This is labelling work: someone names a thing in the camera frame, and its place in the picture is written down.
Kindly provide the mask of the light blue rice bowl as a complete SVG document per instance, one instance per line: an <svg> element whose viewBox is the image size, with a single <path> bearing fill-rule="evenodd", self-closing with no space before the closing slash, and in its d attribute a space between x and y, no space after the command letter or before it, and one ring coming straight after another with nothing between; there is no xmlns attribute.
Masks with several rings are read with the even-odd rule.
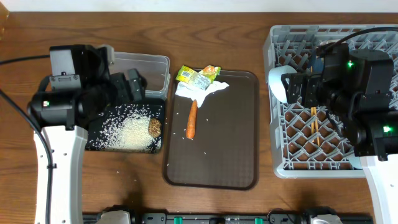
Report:
<svg viewBox="0 0 398 224"><path fill-rule="evenodd" d="M284 65L281 67L272 68L268 74L268 84L271 88L271 92L282 103L287 103L287 95L282 84L281 77L283 74L290 73L296 73L296 70L289 65Z"/></svg>

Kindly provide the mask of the brown mushroom food scrap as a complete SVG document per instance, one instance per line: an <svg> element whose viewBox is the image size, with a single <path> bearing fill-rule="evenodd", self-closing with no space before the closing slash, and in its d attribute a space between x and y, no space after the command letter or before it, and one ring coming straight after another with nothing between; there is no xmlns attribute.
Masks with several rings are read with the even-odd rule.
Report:
<svg viewBox="0 0 398 224"><path fill-rule="evenodd" d="M158 119L151 118L148 126L148 133L153 137L157 138L161 135L162 124Z"/></svg>

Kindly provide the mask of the orange carrot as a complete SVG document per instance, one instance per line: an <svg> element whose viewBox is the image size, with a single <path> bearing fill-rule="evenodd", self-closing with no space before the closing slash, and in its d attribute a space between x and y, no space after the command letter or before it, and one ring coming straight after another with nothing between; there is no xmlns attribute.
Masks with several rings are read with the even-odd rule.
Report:
<svg viewBox="0 0 398 224"><path fill-rule="evenodd" d="M197 100L194 100L190 109L190 113L187 121L186 137L193 139L196 131L196 121L197 121Z"/></svg>

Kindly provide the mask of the dark blue plate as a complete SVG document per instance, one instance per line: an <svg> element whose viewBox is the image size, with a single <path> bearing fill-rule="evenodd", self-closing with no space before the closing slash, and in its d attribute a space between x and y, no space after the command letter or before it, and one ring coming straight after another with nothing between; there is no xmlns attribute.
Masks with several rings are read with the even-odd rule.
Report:
<svg viewBox="0 0 398 224"><path fill-rule="evenodd" d="M322 73L324 69L324 58L312 55L309 59L308 68L312 73Z"/></svg>

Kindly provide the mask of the light blue cup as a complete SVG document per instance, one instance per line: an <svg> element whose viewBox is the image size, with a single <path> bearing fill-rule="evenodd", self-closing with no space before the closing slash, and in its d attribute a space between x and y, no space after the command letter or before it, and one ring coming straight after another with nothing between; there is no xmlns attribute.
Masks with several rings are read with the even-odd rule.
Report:
<svg viewBox="0 0 398 224"><path fill-rule="evenodd" d="M356 157L354 154L349 155L347 157L347 160L349 161L349 163L351 164L351 166L354 169L358 169L358 170L362 170L363 169L362 165L361 165L361 162L360 162L360 158Z"/></svg>

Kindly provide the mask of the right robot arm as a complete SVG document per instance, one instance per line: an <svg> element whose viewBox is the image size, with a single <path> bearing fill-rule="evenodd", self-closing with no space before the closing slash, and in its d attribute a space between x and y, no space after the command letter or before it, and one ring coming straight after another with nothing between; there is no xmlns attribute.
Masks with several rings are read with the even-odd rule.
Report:
<svg viewBox="0 0 398 224"><path fill-rule="evenodd" d="M325 106L343 123L369 185L376 223L397 223L397 112L389 107L394 62L380 50L333 43L320 52L323 68L278 76L284 100Z"/></svg>

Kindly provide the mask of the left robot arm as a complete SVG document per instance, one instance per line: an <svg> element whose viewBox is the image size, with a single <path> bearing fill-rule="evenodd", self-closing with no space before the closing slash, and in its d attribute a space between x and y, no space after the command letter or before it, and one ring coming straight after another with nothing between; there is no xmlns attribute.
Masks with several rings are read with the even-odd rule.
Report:
<svg viewBox="0 0 398 224"><path fill-rule="evenodd" d="M52 74L28 104L37 151L36 223L83 223L82 168L88 126L110 106L139 101L147 82L133 68L111 74L109 45L50 48Z"/></svg>

